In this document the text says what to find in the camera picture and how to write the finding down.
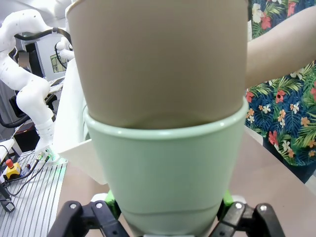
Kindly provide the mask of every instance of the cup rim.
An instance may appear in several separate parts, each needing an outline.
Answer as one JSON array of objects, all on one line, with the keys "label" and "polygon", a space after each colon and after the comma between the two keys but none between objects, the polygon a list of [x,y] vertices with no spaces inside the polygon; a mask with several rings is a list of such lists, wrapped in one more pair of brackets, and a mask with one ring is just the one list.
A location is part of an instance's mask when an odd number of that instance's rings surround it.
[{"label": "cup rim", "polygon": [[224,119],[192,127],[147,130],[115,127],[98,122],[89,115],[87,107],[85,107],[83,111],[83,116],[88,128],[91,127],[94,130],[111,136],[141,140],[169,140],[176,138],[201,136],[223,130],[241,120],[244,120],[247,111],[248,102],[246,98],[243,97],[242,107],[236,113]]}]

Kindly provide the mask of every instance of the beige paper cup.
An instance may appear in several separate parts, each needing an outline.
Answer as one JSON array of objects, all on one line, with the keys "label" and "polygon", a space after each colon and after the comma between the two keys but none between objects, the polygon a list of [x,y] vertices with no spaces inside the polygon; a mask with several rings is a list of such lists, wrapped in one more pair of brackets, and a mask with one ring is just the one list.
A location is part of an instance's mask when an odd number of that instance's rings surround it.
[{"label": "beige paper cup", "polygon": [[241,108],[245,0],[79,0],[67,18],[89,113],[97,121],[178,128]]}]

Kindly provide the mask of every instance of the paper cup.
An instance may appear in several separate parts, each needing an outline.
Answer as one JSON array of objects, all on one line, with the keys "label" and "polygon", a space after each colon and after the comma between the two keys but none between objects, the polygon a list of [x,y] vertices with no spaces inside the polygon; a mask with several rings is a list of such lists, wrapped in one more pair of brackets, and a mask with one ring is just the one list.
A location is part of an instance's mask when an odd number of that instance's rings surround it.
[{"label": "paper cup", "polygon": [[169,129],[214,122],[241,108],[245,0],[79,0],[67,19],[97,121]]},{"label": "paper cup", "polygon": [[143,234],[200,235],[228,188],[248,103],[217,122],[139,130],[87,123],[105,178],[132,228]]}]

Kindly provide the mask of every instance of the metal grating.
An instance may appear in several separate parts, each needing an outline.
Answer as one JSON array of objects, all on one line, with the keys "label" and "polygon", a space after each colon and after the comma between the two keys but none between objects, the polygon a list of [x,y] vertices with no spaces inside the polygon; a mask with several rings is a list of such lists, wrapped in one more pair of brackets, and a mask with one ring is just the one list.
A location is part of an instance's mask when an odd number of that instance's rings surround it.
[{"label": "metal grating", "polygon": [[[31,164],[34,153],[23,153],[19,159],[22,167]],[[41,168],[39,163],[34,174]],[[30,181],[17,197],[12,198],[15,210],[5,212],[0,207],[0,236],[3,237],[45,237],[57,214],[61,186],[67,164],[45,165],[43,170]],[[8,187],[11,193],[16,193],[25,183],[20,180]]]}]

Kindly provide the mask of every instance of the mint green cup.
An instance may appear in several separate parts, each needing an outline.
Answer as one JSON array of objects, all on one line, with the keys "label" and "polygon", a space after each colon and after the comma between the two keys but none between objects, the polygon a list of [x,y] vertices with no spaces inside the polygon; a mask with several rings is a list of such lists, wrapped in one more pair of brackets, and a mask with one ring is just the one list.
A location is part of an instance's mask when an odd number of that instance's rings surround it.
[{"label": "mint green cup", "polygon": [[248,103],[209,124],[138,130],[84,112],[105,178],[137,234],[200,236],[228,189]]}]

